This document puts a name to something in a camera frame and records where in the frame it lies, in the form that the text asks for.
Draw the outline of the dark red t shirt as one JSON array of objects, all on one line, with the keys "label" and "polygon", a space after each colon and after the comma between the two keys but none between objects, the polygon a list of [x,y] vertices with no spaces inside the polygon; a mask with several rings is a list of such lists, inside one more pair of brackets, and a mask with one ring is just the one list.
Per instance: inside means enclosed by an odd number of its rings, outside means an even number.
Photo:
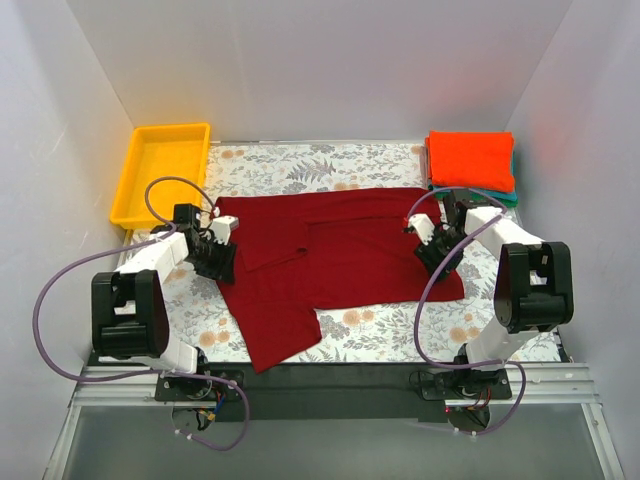
[{"label": "dark red t shirt", "polygon": [[235,282],[220,284],[256,373],[318,344],[317,311],[417,301],[429,274],[404,232],[411,207],[439,220],[421,188],[220,197],[239,220]]}]

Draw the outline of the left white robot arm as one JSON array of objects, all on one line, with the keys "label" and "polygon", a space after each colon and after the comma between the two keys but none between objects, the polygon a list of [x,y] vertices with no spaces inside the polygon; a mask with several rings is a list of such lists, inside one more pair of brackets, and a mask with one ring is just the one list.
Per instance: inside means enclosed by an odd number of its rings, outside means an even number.
[{"label": "left white robot arm", "polygon": [[239,226],[235,216],[216,215],[205,228],[201,209],[174,207],[173,220],[158,225],[151,244],[137,251],[112,273],[98,273],[91,283],[92,344],[102,360],[132,361],[178,373],[178,387],[193,400],[205,398],[213,386],[211,373],[199,366],[199,350],[170,332],[162,286],[183,262],[199,276],[233,284],[237,246],[231,242]]}]

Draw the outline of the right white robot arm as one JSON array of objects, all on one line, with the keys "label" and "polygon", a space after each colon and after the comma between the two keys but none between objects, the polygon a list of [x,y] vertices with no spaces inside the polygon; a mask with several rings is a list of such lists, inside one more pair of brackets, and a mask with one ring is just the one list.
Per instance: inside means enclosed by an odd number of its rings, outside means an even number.
[{"label": "right white robot arm", "polygon": [[[463,200],[450,211],[449,230],[456,240],[446,240],[435,223],[417,208],[441,192],[461,193]],[[537,335],[567,324],[574,314],[571,253],[563,242],[547,242],[524,230],[507,217],[508,208],[499,200],[472,188],[444,187],[426,192],[410,207],[406,230],[420,245],[437,253],[439,261],[418,302],[414,319],[414,344],[427,365],[454,370],[454,389],[464,397],[475,397],[489,384],[487,371],[504,368],[512,355]],[[419,327],[422,310],[431,289],[453,259],[472,242],[479,242],[498,260],[494,289],[494,316],[464,349],[464,363],[443,363],[429,358],[422,349]]]}]

